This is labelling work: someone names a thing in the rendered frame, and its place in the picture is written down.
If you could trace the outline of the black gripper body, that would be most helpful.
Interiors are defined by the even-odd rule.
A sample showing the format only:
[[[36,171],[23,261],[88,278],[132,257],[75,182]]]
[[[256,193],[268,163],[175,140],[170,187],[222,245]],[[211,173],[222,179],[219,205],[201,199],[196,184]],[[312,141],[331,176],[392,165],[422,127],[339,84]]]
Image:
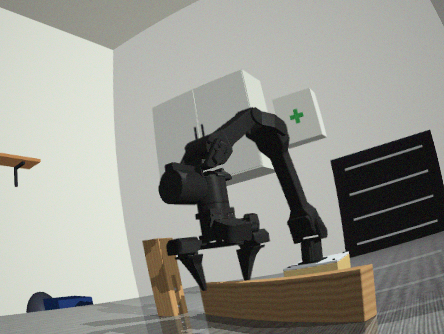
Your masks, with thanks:
[[[215,242],[208,240],[207,227],[210,218],[210,214],[218,214],[218,218],[225,219],[228,217],[228,213],[235,212],[234,207],[230,208],[228,202],[213,203],[197,207],[198,213],[196,214],[196,220],[200,220],[202,236],[186,237],[173,239],[166,244],[168,256],[178,255],[190,256],[198,254],[198,250],[210,249],[210,248],[223,248],[230,246],[240,246],[242,248],[248,248],[253,246],[259,246],[260,243],[270,242],[269,233],[265,229],[260,229],[259,232],[252,233],[252,240],[250,241],[237,241],[236,243],[226,243],[222,239],[217,239]]]

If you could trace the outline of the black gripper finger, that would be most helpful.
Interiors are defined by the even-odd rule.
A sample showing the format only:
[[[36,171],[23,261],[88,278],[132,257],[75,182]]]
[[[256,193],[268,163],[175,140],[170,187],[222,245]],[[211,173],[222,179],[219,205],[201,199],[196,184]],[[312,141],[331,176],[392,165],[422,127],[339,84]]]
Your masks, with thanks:
[[[203,268],[202,268],[202,254],[190,255],[190,256],[180,256],[175,257],[175,260],[181,260],[183,265],[191,272],[194,280],[197,282],[199,287],[203,290],[207,290]]]
[[[237,249],[236,253],[242,270],[244,281],[249,281],[252,276],[255,257],[261,248],[265,245],[253,246],[248,248]]]

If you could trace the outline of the wooden side rail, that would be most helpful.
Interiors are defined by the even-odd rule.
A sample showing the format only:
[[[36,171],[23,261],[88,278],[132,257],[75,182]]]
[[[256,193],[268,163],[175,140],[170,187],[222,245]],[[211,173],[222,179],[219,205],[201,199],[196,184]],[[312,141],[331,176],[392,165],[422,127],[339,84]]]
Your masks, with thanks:
[[[280,322],[364,322],[377,315],[373,264],[200,287],[205,314]]]

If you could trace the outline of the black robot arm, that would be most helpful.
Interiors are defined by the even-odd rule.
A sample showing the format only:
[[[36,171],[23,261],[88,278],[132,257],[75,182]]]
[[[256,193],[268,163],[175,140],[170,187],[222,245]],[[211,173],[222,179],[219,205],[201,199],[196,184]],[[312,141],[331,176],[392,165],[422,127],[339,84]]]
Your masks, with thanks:
[[[281,184],[291,211],[288,228],[293,242],[301,243],[303,262],[298,265],[326,259],[322,254],[321,239],[328,237],[327,228],[315,207],[306,200],[288,151],[290,136],[287,126],[275,114],[256,107],[239,111],[213,133],[188,142],[180,163],[165,165],[158,186],[161,199],[167,204],[197,204],[197,207],[229,203],[226,181],[232,176],[223,168],[203,171],[226,163],[233,152],[232,146],[245,134],[270,159]],[[240,219],[236,218],[235,212],[228,213],[225,219],[218,218],[218,214],[210,214],[207,227],[209,241],[222,239],[226,243],[250,241],[252,233],[259,230],[260,222],[255,213],[245,214]],[[315,235],[318,237],[304,239]]]

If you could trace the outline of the wooden post with slot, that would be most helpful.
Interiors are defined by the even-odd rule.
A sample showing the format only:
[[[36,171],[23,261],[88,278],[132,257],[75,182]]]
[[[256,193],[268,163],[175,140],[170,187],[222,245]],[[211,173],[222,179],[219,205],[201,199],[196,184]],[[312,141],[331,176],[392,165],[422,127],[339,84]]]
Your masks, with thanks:
[[[142,244],[158,316],[176,317],[188,310],[176,255],[167,254],[166,244],[170,240],[173,238],[154,238],[143,240]]]

